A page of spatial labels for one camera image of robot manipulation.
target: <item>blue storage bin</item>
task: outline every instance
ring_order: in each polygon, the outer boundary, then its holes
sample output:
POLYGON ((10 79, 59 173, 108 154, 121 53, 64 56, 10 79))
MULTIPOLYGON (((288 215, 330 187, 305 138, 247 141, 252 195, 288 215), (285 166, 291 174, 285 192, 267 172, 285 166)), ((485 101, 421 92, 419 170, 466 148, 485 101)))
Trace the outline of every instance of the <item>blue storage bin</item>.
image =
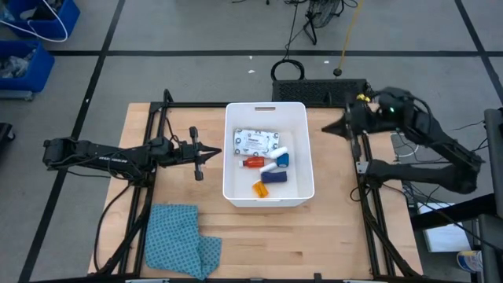
MULTIPOLYGON (((12 15, 16 18, 15 21, 7 21, 9 24, 13 24, 19 28, 23 28, 27 31, 32 31, 28 22, 26 20, 21 20, 19 15, 29 9, 35 8, 38 4, 43 4, 42 0, 15 0, 9 1, 8 9, 12 15)), ((73 0, 64 0, 58 14, 61 21, 63 22, 66 30, 68 32, 68 37, 72 34, 73 28, 77 23, 77 19, 80 15, 79 7, 73 2, 73 0)), ((64 39, 64 29, 61 27, 59 20, 32 20, 30 25, 35 29, 38 35, 46 37, 48 39, 64 39)), ((27 32, 17 30, 16 28, 9 27, 17 36, 21 38, 33 38, 34 35, 30 35, 27 32)))
POLYGON ((9 56, 24 58, 33 49, 36 49, 36 51, 26 74, 20 78, 0 78, 0 90, 30 90, 40 92, 44 89, 50 70, 54 65, 54 57, 44 50, 40 42, 0 41, 0 58, 4 59, 9 56))

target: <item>wooden tabletop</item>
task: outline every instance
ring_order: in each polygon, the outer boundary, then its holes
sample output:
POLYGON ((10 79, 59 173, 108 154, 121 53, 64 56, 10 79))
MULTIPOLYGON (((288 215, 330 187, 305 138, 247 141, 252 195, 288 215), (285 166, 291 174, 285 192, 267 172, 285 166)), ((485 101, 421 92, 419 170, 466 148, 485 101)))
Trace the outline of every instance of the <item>wooden tabletop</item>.
MULTIPOLYGON (((149 104, 129 105, 121 148, 142 144, 148 110, 149 104)), ((224 108, 172 108, 168 116, 180 140, 190 141, 188 129, 196 126, 201 142, 223 149, 225 111, 224 108)), ((321 273, 324 279, 371 278, 362 210, 360 204, 349 197, 356 187, 350 145, 343 138, 321 132, 323 126, 339 119, 342 113, 342 109, 334 108, 307 110, 315 195, 296 208, 234 207, 222 195, 223 154, 207 162, 202 182, 194 180, 193 164, 159 168, 153 203, 197 205, 200 233, 222 238, 220 267, 210 277, 311 279, 313 273, 321 273)), ((389 134, 373 134, 370 142, 374 158, 388 162, 394 159, 389 134)), ((387 184, 401 188, 398 181, 387 184)), ((125 186, 124 181, 111 180, 105 205, 125 186)), ((105 216, 98 249, 101 265, 124 237, 132 194, 130 189, 105 216)), ((409 265, 422 273, 404 196, 384 187, 380 195, 391 241, 409 265)), ((133 270, 136 244, 135 240, 131 245, 128 271, 133 270)), ((386 274, 382 246, 377 238, 376 246, 381 273, 386 274)), ((89 271, 94 271, 92 264, 89 271)), ((150 269, 145 261, 141 275, 188 277, 150 269)))

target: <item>blue towel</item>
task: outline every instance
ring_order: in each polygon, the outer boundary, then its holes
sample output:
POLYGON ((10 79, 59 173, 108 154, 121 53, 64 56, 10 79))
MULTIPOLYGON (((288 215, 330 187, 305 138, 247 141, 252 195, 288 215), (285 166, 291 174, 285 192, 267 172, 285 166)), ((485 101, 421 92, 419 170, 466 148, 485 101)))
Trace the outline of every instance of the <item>blue towel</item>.
POLYGON ((199 235, 197 206, 153 205, 145 243, 148 267, 204 280, 220 264, 221 250, 222 239, 199 235))

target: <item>blue object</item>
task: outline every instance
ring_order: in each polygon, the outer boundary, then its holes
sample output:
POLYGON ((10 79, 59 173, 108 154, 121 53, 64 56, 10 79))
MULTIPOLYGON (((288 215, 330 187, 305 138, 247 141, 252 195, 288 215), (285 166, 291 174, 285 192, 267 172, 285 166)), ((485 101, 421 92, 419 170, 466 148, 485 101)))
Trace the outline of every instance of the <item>blue object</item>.
MULTIPOLYGON (((9 1, 7 5, 9 11, 12 13, 16 20, 9 21, 9 24, 13 24, 19 28, 23 28, 27 31, 32 31, 28 25, 27 20, 21 20, 19 18, 20 14, 29 9, 33 9, 38 5, 45 5, 42 0, 15 0, 9 1)), ((80 10, 79 7, 73 2, 73 0, 64 0, 63 5, 59 9, 57 15, 60 17, 61 22, 63 22, 66 30, 68 32, 68 37, 72 34, 73 28, 79 19, 80 10)), ((46 37, 48 39, 64 39, 64 29, 61 27, 59 20, 32 20, 30 25, 33 27, 38 35, 46 37)), ((13 33, 21 38, 34 38, 34 35, 30 35, 27 32, 17 30, 16 28, 9 27, 13 33)))
POLYGON ((286 171, 283 172, 278 172, 278 173, 272 173, 272 172, 263 172, 260 175, 260 179, 262 183, 264 184, 269 184, 273 182, 286 182, 286 171))
POLYGON ((281 168, 288 167, 289 163, 290 163, 290 156, 288 153, 285 153, 276 159, 276 165, 281 168))
POLYGON ((54 57, 43 49, 40 42, 0 41, 0 58, 8 58, 9 56, 24 58, 33 49, 36 51, 26 74, 20 78, 0 78, 0 90, 30 90, 40 92, 44 89, 54 65, 54 57))
POLYGON ((220 264, 221 250, 222 239, 199 235, 197 206, 153 205, 145 242, 148 267, 204 280, 220 264))

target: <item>black metal frame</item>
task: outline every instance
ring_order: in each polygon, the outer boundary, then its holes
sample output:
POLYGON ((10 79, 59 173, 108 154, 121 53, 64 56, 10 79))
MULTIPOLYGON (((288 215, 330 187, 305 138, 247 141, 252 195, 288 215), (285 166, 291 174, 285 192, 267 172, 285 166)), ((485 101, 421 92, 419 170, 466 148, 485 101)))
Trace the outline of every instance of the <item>black metal frame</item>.
MULTIPOLYGON (((149 108, 149 117, 147 119, 147 125, 145 128, 145 136, 144 136, 144 143, 149 140, 152 134, 152 127, 153 127, 153 121, 155 118, 155 115, 160 112, 161 116, 165 116, 167 114, 167 109, 168 108, 224 108, 228 105, 227 102, 207 102, 207 103, 187 103, 187 102, 173 102, 169 101, 168 103, 164 102, 152 102, 149 108)), ((164 129, 164 121, 165 119, 160 119, 159 121, 159 127, 157 129, 157 137, 163 135, 163 129, 164 129)), ((365 158, 367 160, 372 159, 372 152, 370 149, 370 143, 369 139, 367 136, 362 136, 362 146, 364 149, 364 154, 365 158)), ((360 153, 353 153, 354 156, 359 156, 360 153)), ((354 162, 356 163, 359 161, 359 157, 354 158, 354 162)), ((361 197, 361 204, 362 204, 362 212, 364 212, 366 209, 369 209, 369 201, 367 197, 365 196, 365 189, 366 189, 366 184, 364 183, 363 177, 358 175, 358 171, 356 167, 354 168, 354 172, 357 176, 357 181, 358 181, 358 188, 359 188, 359 194, 361 197)), ((149 185, 146 186, 147 189, 147 197, 145 198, 145 203, 144 203, 144 208, 150 208, 152 204, 152 195, 153 195, 153 190, 155 186, 155 180, 156 180, 156 171, 152 172, 149 174, 149 185)), ((138 221, 136 218, 136 213, 138 211, 138 205, 139 205, 139 200, 140 200, 140 192, 142 188, 135 187, 134 188, 134 195, 131 201, 131 206, 130 206, 130 214, 127 220, 127 234, 132 230, 133 225, 138 221)), ((372 190, 373 194, 373 204, 375 207, 376 211, 376 219, 378 226, 381 228, 381 231, 384 231, 384 236, 387 237, 387 232, 386 232, 386 224, 385 224, 385 219, 384 219, 384 212, 383 212, 383 207, 382 203, 380 201, 380 193, 378 189, 373 189, 372 190)), ((125 280, 134 280, 134 279, 149 279, 149 278, 141 278, 140 273, 141 273, 141 265, 143 264, 143 255, 144 255, 144 247, 145 247, 145 233, 146 233, 146 223, 148 221, 144 221, 144 225, 141 227, 140 230, 140 236, 138 238, 138 249, 137 253, 135 256, 134 260, 134 270, 133 273, 126 273, 126 266, 127 266, 127 258, 129 255, 129 248, 126 248, 123 252, 123 257, 119 263, 119 269, 118 269, 118 274, 111 274, 113 268, 107 272, 107 274, 90 274, 88 277, 74 277, 74 278, 65 278, 65 279, 56 279, 56 280, 48 280, 48 281, 24 281, 26 283, 87 283, 87 282, 103 282, 103 283, 124 283, 125 280)), ((395 268, 393 264, 393 260, 391 259, 391 256, 387 250, 383 250, 384 253, 384 258, 385 258, 385 264, 386 264, 386 270, 388 275, 382 275, 380 273, 380 268, 379 268, 379 261, 377 258, 377 250, 376 250, 376 245, 374 241, 374 233, 376 231, 373 230, 370 225, 365 222, 365 234, 367 238, 367 245, 369 249, 369 262, 371 266, 371 274, 373 276, 374 281, 387 281, 387 282, 423 282, 423 283, 447 283, 451 281, 440 281, 440 280, 435 280, 435 279, 428 279, 425 277, 397 277, 395 275, 395 268)), ((337 283, 337 282, 343 282, 343 280, 326 280, 321 278, 321 274, 314 274, 314 279, 254 279, 254 278, 237 278, 237 279, 206 279, 205 280, 207 283, 249 283, 253 281, 267 281, 268 283, 287 283, 287 282, 294 282, 294 283, 337 283)), ((199 280, 197 279, 191 279, 191 278, 169 278, 170 283, 197 283, 199 280)))

